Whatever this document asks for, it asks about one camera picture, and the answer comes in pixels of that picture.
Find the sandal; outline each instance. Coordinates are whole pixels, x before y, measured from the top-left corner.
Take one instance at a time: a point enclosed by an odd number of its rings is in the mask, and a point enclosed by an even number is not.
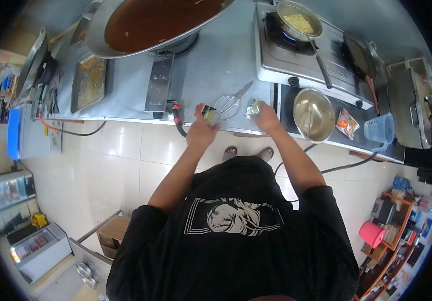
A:
[[[257,154],[257,156],[259,158],[263,159],[267,163],[274,156],[274,150],[271,147],[267,147],[267,148],[261,150],[261,152],[259,152],[259,154]]]
[[[237,148],[235,146],[230,146],[230,147],[226,148],[226,150],[224,151],[224,154],[223,154],[222,162],[224,163],[227,160],[236,157],[236,154],[237,154]]]

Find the stainless steel bowl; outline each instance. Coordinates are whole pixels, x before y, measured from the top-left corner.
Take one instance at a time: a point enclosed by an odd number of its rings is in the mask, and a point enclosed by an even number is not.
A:
[[[278,3],[276,11],[279,16],[282,29],[292,38],[303,42],[309,42],[308,36],[310,39],[318,39],[323,35],[323,26],[321,25],[321,21],[319,21],[318,16],[310,11],[306,6],[292,1],[283,0]],[[304,32],[297,30],[297,28],[291,26],[283,18],[283,16],[295,14],[302,15],[309,22],[309,25],[311,25],[311,28],[315,33],[306,36]]]
[[[91,289],[96,289],[97,281],[94,278],[82,278],[82,281]]]
[[[84,262],[76,263],[75,269],[81,275],[82,278],[91,278],[92,277],[91,268]]]
[[[316,88],[305,88],[296,95],[293,117],[301,135],[313,143],[326,141],[335,128],[333,105]]]

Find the large wok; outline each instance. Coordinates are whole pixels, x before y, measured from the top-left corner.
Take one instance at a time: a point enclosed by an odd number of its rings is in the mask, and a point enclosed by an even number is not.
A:
[[[225,0],[224,3],[221,5],[222,9],[219,11],[218,14],[214,15],[210,19],[204,21],[203,23],[199,24],[198,26],[194,27],[191,30],[181,33],[180,35],[168,39],[157,45],[153,45],[152,47],[149,47],[147,49],[133,52],[133,53],[125,53],[125,52],[119,52],[111,49],[109,45],[106,43],[104,37],[106,26],[109,19],[111,18],[111,15],[114,13],[117,7],[123,2],[123,0],[104,0],[99,6],[99,9],[96,11],[94,16],[91,17],[91,23],[89,25],[89,29],[87,30],[87,34],[86,34],[87,46],[96,56],[102,58],[108,58],[108,59],[125,57],[125,56],[130,56],[130,55],[134,55],[146,51],[166,48],[171,44],[181,41],[182,39],[196,33],[203,25],[205,25],[207,22],[213,20],[215,17],[220,15],[235,1],[236,0]]]

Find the gas stove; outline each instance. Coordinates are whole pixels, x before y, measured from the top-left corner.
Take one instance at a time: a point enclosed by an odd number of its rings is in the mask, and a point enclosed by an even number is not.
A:
[[[277,18],[274,5],[256,3],[253,25],[258,79],[297,88],[318,88],[328,96],[358,107],[362,102],[364,110],[373,107],[368,86],[351,71],[350,60],[342,51],[341,29],[320,19],[323,35],[315,44],[331,77],[333,88],[328,89],[311,45],[285,35]]]

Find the plastic measuring jug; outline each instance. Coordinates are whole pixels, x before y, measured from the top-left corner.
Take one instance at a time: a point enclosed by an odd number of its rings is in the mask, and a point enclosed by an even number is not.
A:
[[[364,123],[363,131],[367,139],[383,143],[381,147],[373,148],[373,153],[385,151],[395,138],[393,115],[388,113],[368,120]]]

